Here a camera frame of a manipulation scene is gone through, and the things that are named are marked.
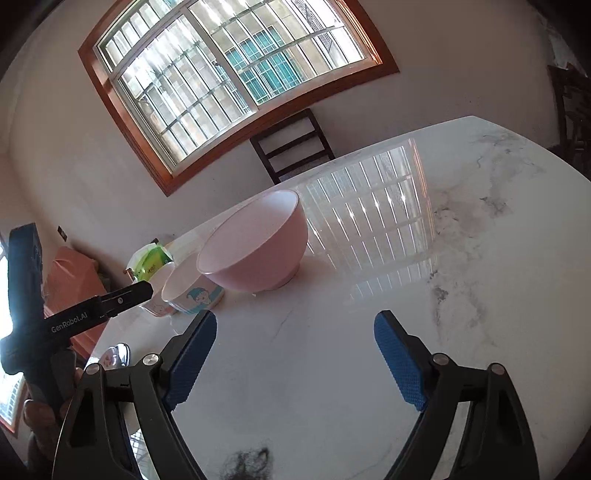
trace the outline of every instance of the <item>marble table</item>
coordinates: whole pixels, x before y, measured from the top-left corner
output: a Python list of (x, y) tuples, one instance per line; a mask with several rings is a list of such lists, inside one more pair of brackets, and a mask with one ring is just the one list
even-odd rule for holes
[[(268, 446), (275, 479), (382, 480), (418, 417), (374, 341), (383, 309), (460, 365), (504, 364), (541, 478), (554, 478), (591, 424), (589, 181), (539, 145), (468, 117), (273, 188), (303, 201), (301, 268), (279, 290), (226, 293), (213, 309), (216, 343), (173, 413), (208, 478), (236, 452)], [(175, 260), (238, 207), (176, 239)], [(126, 342), (136, 362), (190, 320), (132, 309), (109, 322), (94, 355)], [(434, 478), (451, 468), (466, 412), (461, 405)], [(149, 464), (143, 457), (155, 478)]]

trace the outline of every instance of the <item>white wall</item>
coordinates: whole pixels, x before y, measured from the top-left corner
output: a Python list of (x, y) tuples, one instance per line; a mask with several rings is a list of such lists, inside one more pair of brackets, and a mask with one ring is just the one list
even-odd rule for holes
[[(30, 39), (24, 59), (12, 65), (0, 99), (20, 94), (11, 121), (4, 120), (8, 151), (48, 228), (60, 224), (79, 248), (120, 274), (129, 256), (155, 236), (180, 235), (272, 183), (247, 142), (171, 197), (161, 193), (77, 55), (111, 3), (65, 0)], [(337, 155), (465, 115), (543, 146), (557, 143), (547, 40), (525, 0), (361, 4), (401, 73), (314, 105)]]
[(35, 222), (39, 233), (39, 240), (43, 249), (43, 264), (49, 265), (56, 255), (58, 243), (50, 235), (43, 221), (35, 215), (29, 202), (21, 191), (21, 183), (14, 172), (8, 157), (0, 153), (0, 233), (4, 241), (8, 242), (10, 230), (26, 223)]

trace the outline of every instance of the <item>wooden chair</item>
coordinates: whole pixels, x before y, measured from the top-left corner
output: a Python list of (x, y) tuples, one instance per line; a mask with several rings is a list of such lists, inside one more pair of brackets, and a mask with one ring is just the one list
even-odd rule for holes
[(591, 80), (576, 70), (549, 66), (558, 110), (560, 145), (553, 153), (591, 177)]
[[(305, 119), (308, 119), (310, 121), (313, 128), (311, 131), (291, 141), (288, 141), (287, 143), (282, 144), (279, 147), (276, 147), (267, 153), (265, 152), (263, 146), (261, 145), (261, 141), (269, 139), (270, 137), (279, 133), (280, 131), (289, 129), (289, 127), (293, 126), (298, 122), (304, 121)], [(310, 142), (315, 138), (320, 140), (320, 143), (323, 147), (322, 150), (316, 153), (312, 153), (311, 155), (308, 155), (301, 160), (296, 160), (295, 162), (290, 163), (288, 166), (284, 168), (275, 170), (275, 168), (270, 162), (272, 158), (278, 157), (278, 155), (284, 154), (288, 150), (298, 147), (299, 145), (303, 145), (306, 142)], [(324, 133), (322, 132), (322, 129), (320, 128), (320, 125), (316, 120), (316, 117), (312, 113), (312, 110), (310, 110), (309, 108), (307, 108), (306, 110), (302, 110), (301, 112), (292, 115), (291, 117), (286, 118), (285, 120), (282, 120), (281, 122), (273, 125), (264, 132), (255, 135), (251, 138), (251, 144), (254, 147), (259, 158), (261, 159), (262, 164), (267, 169), (267, 172), (271, 177), (271, 180), (273, 180), (273, 182), (275, 183), (275, 185), (281, 183), (281, 177), (284, 177), (287, 174), (293, 173), (295, 171), (297, 171), (297, 173), (301, 173), (302, 171), (315, 167), (317, 164), (319, 164), (317, 160), (323, 157), (328, 157), (330, 160), (335, 159), (335, 154), (333, 154), (333, 151), (330, 148), (330, 145), (326, 140), (326, 137), (324, 136)]]

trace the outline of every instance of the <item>cartoon-printed bowl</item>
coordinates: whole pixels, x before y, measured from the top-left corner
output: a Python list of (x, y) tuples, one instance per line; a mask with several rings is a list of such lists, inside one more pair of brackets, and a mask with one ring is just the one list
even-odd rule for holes
[(176, 309), (173, 306), (170, 306), (162, 299), (162, 289), (164, 288), (164, 284), (168, 280), (173, 270), (174, 263), (164, 264), (148, 280), (150, 285), (152, 285), (154, 294), (150, 300), (140, 305), (140, 307), (150, 312), (155, 317), (164, 317), (166, 315), (172, 315), (176, 312)]
[(173, 270), (162, 290), (166, 303), (187, 314), (213, 308), (224, 294), (224, 289), (201, 275), (196, 265), (197, 252)]

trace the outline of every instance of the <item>green snack package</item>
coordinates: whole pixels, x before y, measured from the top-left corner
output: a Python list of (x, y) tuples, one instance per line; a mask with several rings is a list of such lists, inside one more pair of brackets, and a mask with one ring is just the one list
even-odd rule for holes
[(163, 265), (172, 261), (171, 255), (162, 245), (149, 244), (133, 254), (128, 268), (131, 268), (138, 281), (149, 280)]

